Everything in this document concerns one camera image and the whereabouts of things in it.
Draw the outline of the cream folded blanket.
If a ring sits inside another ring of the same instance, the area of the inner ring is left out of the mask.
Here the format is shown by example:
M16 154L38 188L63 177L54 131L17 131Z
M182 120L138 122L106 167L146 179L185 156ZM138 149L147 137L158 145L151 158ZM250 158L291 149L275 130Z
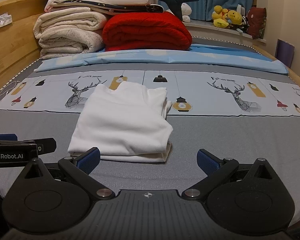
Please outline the cream folded blanket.
M37 19L33 33L41 59L94 53L103 48L102 30L108 19L87 7L47 12Z

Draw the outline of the purple box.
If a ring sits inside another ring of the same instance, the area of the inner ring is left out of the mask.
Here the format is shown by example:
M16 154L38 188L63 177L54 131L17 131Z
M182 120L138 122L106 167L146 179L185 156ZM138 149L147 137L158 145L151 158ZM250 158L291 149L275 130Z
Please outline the purple box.
M284 63L287 67L291 67L294 58L295 46L283 40L277 40L275 58Z

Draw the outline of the white plush toy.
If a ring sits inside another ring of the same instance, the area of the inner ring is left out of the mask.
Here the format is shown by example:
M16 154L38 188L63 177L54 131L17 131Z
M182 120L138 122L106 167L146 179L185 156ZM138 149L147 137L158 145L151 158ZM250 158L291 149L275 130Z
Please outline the white plush toy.
M192 14L192 9L187 3L183 3L181 5L181 12L182 12L182 17L183 17L183 22L185 23L190 23L190 15Z

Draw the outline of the yellow plush toys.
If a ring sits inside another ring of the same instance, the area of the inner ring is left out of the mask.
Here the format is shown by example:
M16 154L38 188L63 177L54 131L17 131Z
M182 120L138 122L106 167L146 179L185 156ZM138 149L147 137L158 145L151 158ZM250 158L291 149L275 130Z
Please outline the yellow plush toys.
M216 5L212 12L212 20L213 25L217 28L233 29L239 33L246 33L248 28L245 8L240 4L237 5L235 10L228 10L220 5Z

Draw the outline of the brown plush toy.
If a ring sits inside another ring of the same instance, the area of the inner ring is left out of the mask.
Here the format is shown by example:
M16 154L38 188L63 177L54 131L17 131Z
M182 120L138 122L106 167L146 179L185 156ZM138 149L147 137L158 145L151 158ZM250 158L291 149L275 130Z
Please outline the brown plush toy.
M266 8L252 7L247 13L247 21L247 33L254 40L262 38L266 25Z

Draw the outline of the wooden bed headboard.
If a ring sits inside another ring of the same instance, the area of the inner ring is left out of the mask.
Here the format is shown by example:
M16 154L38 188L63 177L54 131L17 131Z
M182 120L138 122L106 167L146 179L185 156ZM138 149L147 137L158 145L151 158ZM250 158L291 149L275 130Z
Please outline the wooden bed headboard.
M0 15L8 13L12 23L0 28L0 89L29 64L40 58L40 46L33 34L38 17L48 0L0 2Z

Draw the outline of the red folded blanket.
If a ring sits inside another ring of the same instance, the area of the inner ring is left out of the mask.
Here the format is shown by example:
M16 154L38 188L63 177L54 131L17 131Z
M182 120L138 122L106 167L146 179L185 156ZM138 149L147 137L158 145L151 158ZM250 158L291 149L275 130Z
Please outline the red folded blanket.
M113 16L104 26L106 51L132 49L187 50L192 36L170 12L131 12Z

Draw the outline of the dark patterned folded cloth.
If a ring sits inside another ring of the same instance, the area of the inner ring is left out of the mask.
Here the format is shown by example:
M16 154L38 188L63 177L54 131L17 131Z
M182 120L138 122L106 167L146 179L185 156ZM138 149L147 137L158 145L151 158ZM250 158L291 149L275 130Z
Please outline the dark patterned folded cloth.
M164 8L158 4L150 5L111 5L105 3L89 2L89 1L68 1L63 3L53 3L49 12L85 7L90 8L92 11L97 11L106 15L118 15L130 12L151 12L151 13L163 13Z

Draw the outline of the light blue folded sheet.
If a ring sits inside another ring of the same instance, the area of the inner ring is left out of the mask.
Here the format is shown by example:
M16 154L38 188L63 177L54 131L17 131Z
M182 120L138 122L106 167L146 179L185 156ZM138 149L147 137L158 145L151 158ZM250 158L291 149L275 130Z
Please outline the light blue folded sheet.
M275 74L288 74L279 60L239 48L194 44L188 50L132 49L73 54L43 60L35 73L106 63L213 64Z

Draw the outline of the white long sleeve shirt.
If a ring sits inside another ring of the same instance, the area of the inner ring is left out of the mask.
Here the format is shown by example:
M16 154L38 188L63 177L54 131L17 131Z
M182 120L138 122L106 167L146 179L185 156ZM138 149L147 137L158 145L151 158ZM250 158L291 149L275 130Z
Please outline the white long sleeve shirt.
M165 163L173 127L166 120L172 103L167 89L123 81L117 89L97 85L85 103L68 153L99 149L102 160Z

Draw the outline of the tissue pack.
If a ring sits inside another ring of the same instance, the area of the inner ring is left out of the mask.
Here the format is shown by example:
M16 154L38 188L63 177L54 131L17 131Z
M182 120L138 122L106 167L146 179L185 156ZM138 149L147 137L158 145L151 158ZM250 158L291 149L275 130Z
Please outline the tissue pack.
M9 15L7 12L0 15L0 28L9 25L12 23L12 15Z

